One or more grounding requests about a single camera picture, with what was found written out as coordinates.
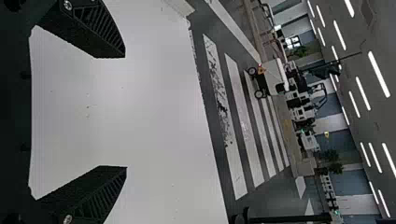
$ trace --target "black post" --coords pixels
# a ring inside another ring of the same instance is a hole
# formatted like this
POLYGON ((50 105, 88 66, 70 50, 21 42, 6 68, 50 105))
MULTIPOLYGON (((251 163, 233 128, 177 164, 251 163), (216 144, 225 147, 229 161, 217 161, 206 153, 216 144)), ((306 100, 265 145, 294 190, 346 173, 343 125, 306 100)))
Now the black post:
POLYGON ((314 216, 296 216, 296 217, 253 217, 248 223, 284 223, 284 222, 331 222, 332 217, 329 213, 322 213, 314 216))
POLYGON ((396 219, 377 219, 376 224, 393 224, 396 223, 396 219))
POLYGON ((359 55, 359 54, 361 54, 361 52, 349 54, 349 55, 347 55, 347 56, 345 56, 345 57, 343 57, 343 58, 340 58, 340 59, 338 59, 338 60, 334 60, 334 61, 331 61, 331 62, 328 62, 328 63, 325 63, 325 64, 321 64, 321 65, 317 65, 317 66, 314 66, 314 67, 311 67, 311 68, 307 68, 307 69, 305 69, 305 70, 301 70, 300 73, 303 73, 303 72, 305 72, 305 71, 312 71, 312 70, 314 70, 314 69, 321 68, 321 67, 326 67, 326 66, 329 66, 329 65, 333 65, 333 64, 335 64, 335 63, 339 63, 339 62, 341 62, 341 61, 343 61, 343 60, 345 60, 345 59, 354 57, 354 56, 359 55))

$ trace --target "ceiling light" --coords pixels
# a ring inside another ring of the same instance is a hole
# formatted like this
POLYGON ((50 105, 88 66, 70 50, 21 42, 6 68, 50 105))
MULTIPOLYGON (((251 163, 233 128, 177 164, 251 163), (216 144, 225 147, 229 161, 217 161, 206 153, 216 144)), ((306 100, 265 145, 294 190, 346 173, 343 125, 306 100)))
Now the ceiling light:
POLYGON ((390 217, 390 213, 389 213, 389 210, 388 210, 388 207, 387 207, 387 203, 385 203, 384 196, 382 195, 382 192, 381 192, 380 189, 378 190, 378 194, 379 194, 379 197, 381 198, 382 204, 384 205, 385 212, 387 213, 387 216, 390 217))
POLYGON ((309 0, 308 0, 308 6, 309 6, 309 9, 311 10, 312 16, 315 18, 315 13, 314 13, 314 10, 312 9, 311 2, 309 0))
POLYGON ((356 82, 358 83, 359 90, 361 91, 361 96, 363 97, 363 101, 366 104, 367 110, 370 111, 371 107, 369 101, 367 100, 366 93, 364 92, 363 86, 361 85, 361 80, 359 77, 356 77, 356 82))
POLYGON ((323 47, 326 47, 326 42, 324 42, 323 35, 321 34, 320 28, 318 28, 320 39, 322 40, 323 47))
POLYGON ((372 183, 371 181, 369 181, 369 184, 370 184, 370 188, 372 189, 375 202, 376 202, 376 204, 379 204, 378 198, 376 197, 375 189, 374 189, 374 187, 373 187, 373 183, 372 183))
POLYGON ((320 8, 318 5, 317 5, 317 11, 318 11, 318 14, 319 14, 319 17, 320 17, 323 27, 326 27, 326 23, 323 20, 323 16, 321 15, 320 8))
POLYGON ((337 55, 337 52, 335 51, 335 47, 334 46, 332 46, 332 54, 334 55, 335 60, 338 61, 338 55, 337 55))
POLYGON ((375 57, 374 57, 374 54, 371 51, 369 51, 368 55, 369 55, 370 62, 372 64, 373 68, 374 68, 376 77, 378 78, 379 84, 381 85, 382 91, 385 93, 385 96, 387 98, 389 98, 390 97, 390 92, 388 90, 387 83, 385 83, 385 80, 382 77, 381 70, 379 70, 378 64, 376 63, 376 60, 375 60, 375 57))
POLYGON ((358 106, 356 105, 355 98, 353 97, 352 91, 349 92, 350 100, 352 101, 353 107, 355 107, 356 115, 358 118, 361 117, 361 113, 359 112, 358 106))
POLYGON ((332 79, 332 85, 334 86, 334 90, 337 91, 337 87, 335 86, 334 78, 332 78, 332 74, 330 74, 330 78, 332 79))
POLYGON ((389 154, 389 151, 388 151, 387 144, 383 143, 383 144, 382 144, 382 148, 384 148, 385 155, 387 155, 387 158, 388 158, 388 161, 389 161, 390 168, 392 169, 392 171, 393 171, 393 174, 395 175, 395 178, 396 178, 396 168, 395 168, 395 163, 393 163, 393 159, 392 159, 392 157, 391 157, 391 156, 390 156, 390 154, 389 154))
POLYGON ((341 45, 343 46, 343 49, 344 49, 344 50, 347 50, 346 42, 344 41, 344 38, 343 38, 343 36, 341 35, 340 28, 338 28, 337 21, 334 21, 333 23, 334 23, 335 31, 336 31, 337 34, 338 34, 338 38, 340 38, 340 42, 341 42, 341 45))
POLYGON ((315 26, 314 23, 312 22, 312 20, 309 20, 311 22, 311 26, 312 26, 312 30, 314 31, 314 34, 317 34, 317 30, 315 30, 315 26))
POLYGON ((349 119, 347 118, 347 112, 346 112, 346 110, 344 109, 343 106, 341 108, 343 109, 344 117, 346 117, 346 123, 349 126, 349 119))
POLYGON ((369 148, 370 148, 370 150, 371 150, 371 152, 372 152, 372 154, 373 154, 374 161, 375 161, 375 164, 376 164, 376 168, 378 169, 378 172, 379 172, 380 174, 382 174, 381 166, 379 165, 378 158, 376 157, 375 151, 374 151, 374 149, 373 149, 373 145, 372 145, 371 143, 369 143, 369 148))
POLYGON ((349 11, 350 17, 353 18, 355 16, 355 10, 353 9, 352 4, 350 4, 350 0, 345 0, 345 2, 346 2, 347 10, 349 11))
POLYGON ((367 161, 367 165, 368 165, 369 167, 371 167, 371 163, 370 163, 369 157, 367 156, 366 149, 364 148, 364 145, 363 145, 362 142, 361 142, 361 150, 363 151, 363 155, 364 155, 364 158, 365 158, 366 161, 367 161))

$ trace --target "crosswalk stripe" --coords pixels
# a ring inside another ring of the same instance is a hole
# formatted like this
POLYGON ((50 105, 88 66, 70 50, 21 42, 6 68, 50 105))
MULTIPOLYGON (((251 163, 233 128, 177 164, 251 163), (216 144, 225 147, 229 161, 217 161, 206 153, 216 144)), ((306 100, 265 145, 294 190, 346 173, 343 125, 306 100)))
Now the crosswalk stripe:
POLYGON ((288 153, 286 152, 285 142, 283 140, 282 132, 280 131, 279 119, 277 118, 277 115, 276 115, 276 112, 275 112, 275 107, 274 107, 274 101, 273 101, 272 98, 269 98, 269 103, 270 103, 271 112, 272 112, 272 115, 273 115, 273 118, 274 118, 274 123, 275 123, 277 137, 279 139, 280 147, 282 149, 283 160, 285 162, 285 166, 288 167, 288 166, 290 166, 288 153))
POLYGON ((256 141, 251 128, 248 107, 245 99, 244 90, 242 89, 241 77, 236 62, 225 54, 225 59, 230 74, 231 84, 233 86, 233 96, 238 110, 239 120, 244 136, 245 146, 247 149, 247 158, 250 165, 250 172, 253 176, 254 187, 258 187, 264 182, 262 166, 260 165, 259 153, 257 152, 256 141))
POLYGON ((242 162, 236 144, 233 120, 230 113, 230 106, 227 100, 227 93, 224 86, 224 79, 219 64, 219 54, 216 44, 204 35, 206 56, 209 66, 209 75, 212 79, 212 86, 217 101, 219 121, 222 128, 222 136, 230 167, 231 179, 233 181, 233 192, 235 199, 239 199, 248 193, 242 162))
POLYGON ((244 74, 245 74, 245 78, 247 81, 247 89, 248 89, 250 100, 252 103, 254 117, 256 118, 257 128, 259 130, 260 140, 262 142, 262 152, 264 154, 268 174, 271 178, 272 176, 276 175, 276 169, 275 169, 274 161, 273 161, 273 158, 271 155, 271 150, 270 150, 270 146, 268 143, 267 133, 265 131, 264 121, 262 120, 262 112, 260 111, 259 101, 254 96, 255 89, 253 86, 253 82, 250 79, 250 76, 246 71, 244 71, 244 74))
POLYGON ((267 103, 266 99, 262 99, 262 108, 264 110, 265 119, 267 120, 271 141, 272 141, 273 146, 274 146, 274 152, 275 152, 277 167, 279 168, 279 172, 281 172, 281 171, 283 171, 283 169, 285 167, 283 165, 283 161, 282 161, 282 158, 280 156, 279 145, 277 144, 276 135, 275 135, 275 128, 274 128, 274 124, 273 124, 273 122, 271 120, 270 110, 269 110, 268 103, 267 103))

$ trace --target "green plant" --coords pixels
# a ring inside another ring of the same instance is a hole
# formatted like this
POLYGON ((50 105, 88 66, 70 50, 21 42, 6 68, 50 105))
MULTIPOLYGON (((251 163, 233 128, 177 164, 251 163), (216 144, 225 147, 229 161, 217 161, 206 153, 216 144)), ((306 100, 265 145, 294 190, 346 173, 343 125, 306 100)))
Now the green plant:
POLYGON ((340 175, 344 171, 344 166, 340 162, 334 162, 334 163, 330 164, 329 171, 335 175, 340 175))
POLYGON ((329 149, 329 150, 319 152, 318 158, 323 161, 334 162, 334 161, 338 161, 340 159, 340 155, 338 154, 338 152, 336 150, 329 149))
POLYGON ((299 58, 303 58, 308 55, 308 48, 306 46, 300 46, 292 54, 299 58))

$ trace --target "cart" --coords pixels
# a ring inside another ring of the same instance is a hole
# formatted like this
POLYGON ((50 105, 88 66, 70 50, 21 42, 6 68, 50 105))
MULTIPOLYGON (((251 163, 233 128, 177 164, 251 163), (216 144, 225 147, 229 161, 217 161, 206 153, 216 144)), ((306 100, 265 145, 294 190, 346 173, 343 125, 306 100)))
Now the cart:
POLYGON ((257 86, 259 87, 254 92, 254 96, 257 99, 289 91, 289 82, 283 64, 279 58, 259 64, 257 67, 250 67, 247 73, 253 80, 256 80, 257 86))

